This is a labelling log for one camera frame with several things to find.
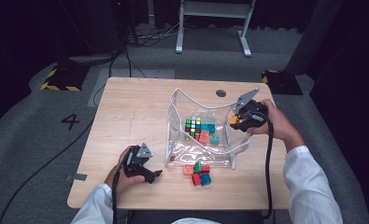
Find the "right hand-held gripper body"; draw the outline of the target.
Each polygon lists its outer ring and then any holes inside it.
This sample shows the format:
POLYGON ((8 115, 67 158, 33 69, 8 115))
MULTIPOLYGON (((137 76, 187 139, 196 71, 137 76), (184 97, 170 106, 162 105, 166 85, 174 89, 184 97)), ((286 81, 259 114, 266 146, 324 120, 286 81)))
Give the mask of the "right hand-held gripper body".
POLYGON ((237 123, 246 123, 250 128, 258 128, 264 125, 267 120, 268 108, 253 99, 259 91, 260 89, 256 88, 238 97, 233 111, 234 114, 243 114, 244 118, 239 119, 237 123))

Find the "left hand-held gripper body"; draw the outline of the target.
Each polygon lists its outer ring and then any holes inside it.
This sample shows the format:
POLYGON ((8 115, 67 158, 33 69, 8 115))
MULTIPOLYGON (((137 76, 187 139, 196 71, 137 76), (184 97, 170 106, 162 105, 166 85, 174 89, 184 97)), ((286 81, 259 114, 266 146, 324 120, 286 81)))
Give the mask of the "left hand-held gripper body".
POLYGON ((125 174, 127 176, 142 175, 145 177, 145 171, 148 169, 142 165, 142 160, 151 157, 152 153, 145 143, 141 146, 130 146, 127 158, 124 162, 125 174))

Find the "clear bag with white trim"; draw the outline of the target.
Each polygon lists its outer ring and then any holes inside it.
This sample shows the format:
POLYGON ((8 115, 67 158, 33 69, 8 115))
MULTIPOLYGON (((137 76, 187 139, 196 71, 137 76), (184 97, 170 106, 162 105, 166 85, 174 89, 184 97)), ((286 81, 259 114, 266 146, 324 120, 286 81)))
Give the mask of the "clear bag with white trim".
POLYGON ((234 103, 201 105, 181 89, 175 89, 168 107, 165 164, 173 166, 201 162, 214 167, 234 169, 237 155, 248 149, 251 138, 249 134, 230 127, 233 107, 234 103), (202 144, 185 133, 185 121, 192 117, 200 118, 201 124, 216 126, 216 131, 209 133, 207 144, 202 144), (220 138, 218 145, 210 143, 212 135, 220 138))

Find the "multicoloured puzzle cube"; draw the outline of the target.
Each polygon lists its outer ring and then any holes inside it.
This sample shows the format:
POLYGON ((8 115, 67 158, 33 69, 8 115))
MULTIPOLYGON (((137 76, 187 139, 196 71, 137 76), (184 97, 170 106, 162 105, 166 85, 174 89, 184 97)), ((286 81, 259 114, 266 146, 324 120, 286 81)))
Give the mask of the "multicoloured puzzle cube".
POLYGON ((199 140, 201 134, 201 119, 198 117, 186 119, 184 131, 193 139, 199 140))

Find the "person's left hand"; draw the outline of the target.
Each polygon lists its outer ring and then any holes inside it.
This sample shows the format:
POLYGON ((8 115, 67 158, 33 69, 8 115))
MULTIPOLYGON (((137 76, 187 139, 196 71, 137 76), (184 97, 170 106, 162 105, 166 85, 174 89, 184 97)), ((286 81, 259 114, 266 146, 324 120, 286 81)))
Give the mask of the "person's left hand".
POLYGON ((123 193, 125 189, 127 189, 128 187, 138 184, 138 183, 143 183, 145 181, 145 177, 142 175, 136 175, 136 176, 131 176, 128 177, 121 169, 120 169, 120 164, 122 162, 122 160, 124 159, 124 157, 126 156, 127 152, 128 152, 129 148, 127 147, 126 149, 123 150, 123 152, 120 155, 120 158, 117 162, 117 164, 110 170, 109 174, 106 177, 105 183, 111 188, 113 189, 113 179, 114 176, 117 172, 120 172, 120 177, 118 180, 118 184, 116 187, 116 191, 118 193, 123 193))

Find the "person's right hand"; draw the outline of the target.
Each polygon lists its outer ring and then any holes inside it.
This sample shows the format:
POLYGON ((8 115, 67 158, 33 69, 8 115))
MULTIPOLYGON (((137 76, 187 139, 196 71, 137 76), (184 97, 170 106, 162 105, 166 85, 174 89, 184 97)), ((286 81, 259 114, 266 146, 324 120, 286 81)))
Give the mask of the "person's right hand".
POLYGON ((261 104, 268 108, 268 118, 274 126, 274 137, 283 141, 287 152, 305 145, 305 141, 297 129, 271 100, 262 100, 261 104))

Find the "black yellow striped floor base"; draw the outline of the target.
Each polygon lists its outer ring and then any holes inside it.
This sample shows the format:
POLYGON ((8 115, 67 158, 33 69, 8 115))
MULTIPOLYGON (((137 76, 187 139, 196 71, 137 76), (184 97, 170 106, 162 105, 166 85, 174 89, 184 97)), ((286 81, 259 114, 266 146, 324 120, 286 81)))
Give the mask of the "black yellow striped floor base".
POLYGON ((265 70, 262 72, 262 81, 269 87, 273 94, 303 94, 296 77, 286 71, 265 70))
POLYGON ((47 75, 41 90, 82 91, 82 84, 90 70, 89 66, 62 67, 55 65, 47 75))

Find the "grey tape piece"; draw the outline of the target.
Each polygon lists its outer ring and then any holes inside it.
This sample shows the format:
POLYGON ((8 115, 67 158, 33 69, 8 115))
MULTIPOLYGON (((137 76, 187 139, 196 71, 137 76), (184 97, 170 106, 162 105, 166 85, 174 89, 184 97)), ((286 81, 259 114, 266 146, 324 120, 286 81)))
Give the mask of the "grey tape piece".
POLYGON ((73 174, 73 175, 67 175, 64 181, 66 182, 73 182, 74 180, 85 181, 86 178, 87 178, 87 175, 84 175, 84 174, 73 174))

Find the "person's torso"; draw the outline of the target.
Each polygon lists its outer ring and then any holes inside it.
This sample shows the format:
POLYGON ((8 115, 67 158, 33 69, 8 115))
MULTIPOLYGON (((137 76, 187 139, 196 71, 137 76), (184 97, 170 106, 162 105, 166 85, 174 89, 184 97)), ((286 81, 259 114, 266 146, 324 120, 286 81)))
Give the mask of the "person's torso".
POLYGON ((220 223, 203 218, 184 217, 173 221, 171 224, 220 224, 220 223))

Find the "grey pillar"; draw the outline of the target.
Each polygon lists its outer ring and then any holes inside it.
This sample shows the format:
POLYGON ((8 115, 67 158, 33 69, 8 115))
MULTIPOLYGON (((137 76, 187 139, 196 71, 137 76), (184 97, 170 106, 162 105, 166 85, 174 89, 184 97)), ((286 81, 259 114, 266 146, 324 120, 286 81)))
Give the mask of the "grey pillar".
POLYGON ((343 0, 318 0, 310 22, 284 69, 301 76, 315 58, 321 43, 333 24, 343 0))

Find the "white metal stand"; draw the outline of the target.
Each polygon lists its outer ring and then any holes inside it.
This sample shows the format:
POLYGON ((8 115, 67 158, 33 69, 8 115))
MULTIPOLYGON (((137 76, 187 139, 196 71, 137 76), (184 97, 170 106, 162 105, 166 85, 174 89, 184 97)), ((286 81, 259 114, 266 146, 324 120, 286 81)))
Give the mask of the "white metal stand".
POLYGON ((180 0, 178 16, 178 33, 176 53, 183 51, 184 39, 184 17, 185 16, 203 16, 215 18, 243 19, 244 24, 241 30, 237 32, 243 53, 246 57, 252 55, 246 34, 249 22, 255 7, 256 0, 249 0, 248 3, 217 3, 193 0, 180 0))

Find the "dark equipment cabinet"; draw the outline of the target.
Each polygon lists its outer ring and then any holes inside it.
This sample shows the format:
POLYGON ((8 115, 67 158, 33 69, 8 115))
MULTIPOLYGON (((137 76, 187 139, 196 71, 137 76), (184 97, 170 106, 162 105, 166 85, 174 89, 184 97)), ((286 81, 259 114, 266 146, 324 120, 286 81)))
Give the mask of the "dark equipment cabinet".
POLYGON ((114 54, 120 49, 109 0, 57 0, 57 3, 89 52, 114 54))

